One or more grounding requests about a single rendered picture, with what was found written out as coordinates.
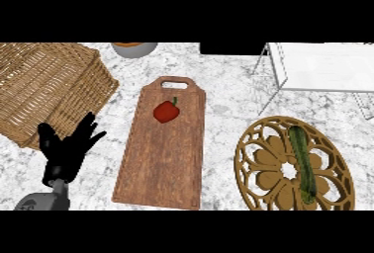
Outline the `red pepper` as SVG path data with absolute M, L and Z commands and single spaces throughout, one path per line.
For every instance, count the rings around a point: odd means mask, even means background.
M 175 97 L 172 101 L 163 102 L 154 110 L 154 118 L 162 124 L 170 122 L 181 114 L 178 101 L 179 98 Z

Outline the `green zucchini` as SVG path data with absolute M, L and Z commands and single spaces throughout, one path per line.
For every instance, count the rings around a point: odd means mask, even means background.
M 305 130 L 299 126 L 292 126 L 289 131 L 290 142 L 296 154 L 298 162 L 301 165 L 302 173 L 302 200 L 306 205 L 315 201 L 315 178 L 312 173 L 311 157 L 308 150 L 308 136 Z

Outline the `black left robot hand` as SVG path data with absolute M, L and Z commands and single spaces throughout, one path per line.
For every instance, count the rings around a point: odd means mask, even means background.
M 46 186 L 57 179 L 63 179 L 67 184 L 74 180 L 86 153 L 107 134 L 102 131 L 98 135 L 92 135 L 97 126 L 94 112 L 88 113 L 73 134 L 66 138 L 60 138 L 54 127 L 48 123 L 39 124 L 40 149 L 48 158 L 43 177 Z

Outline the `round tan cutout placemat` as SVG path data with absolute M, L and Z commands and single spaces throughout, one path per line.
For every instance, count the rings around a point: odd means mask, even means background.
M 290 128 L 306 135 L 317 194 L 302 198 L 302 165 L 290 142 Z M 351 211 L 354 180 L 348 165 L 327 136 L 304 121 L 272 116 L 259 120 L 238 140 L 234 171 L 243 200 L 253 211 Z

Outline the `brown wooden cutting board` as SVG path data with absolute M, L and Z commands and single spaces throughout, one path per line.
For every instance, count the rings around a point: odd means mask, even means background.
M 162 124 L 157 106 L 178 97 L 179 116 Z M 117 203 L 197 210 L 206 93 L 187 77 L 163 76 L 141 90 L 113 192 Z

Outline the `wicker basket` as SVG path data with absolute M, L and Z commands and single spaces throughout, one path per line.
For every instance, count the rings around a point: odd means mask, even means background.
M 39 124 L 60 137 L 105 106 L 119 81 L 100 51 L 77 42 L 0 42 L 0 134 L 40 147 Z

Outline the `grey pot with orange contents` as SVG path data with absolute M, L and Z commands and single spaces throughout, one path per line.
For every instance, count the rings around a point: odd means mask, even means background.
M 111 45 L 125 58 L 141 58 L 156 50 L 159 44 L 156 42 L 114 42 Z

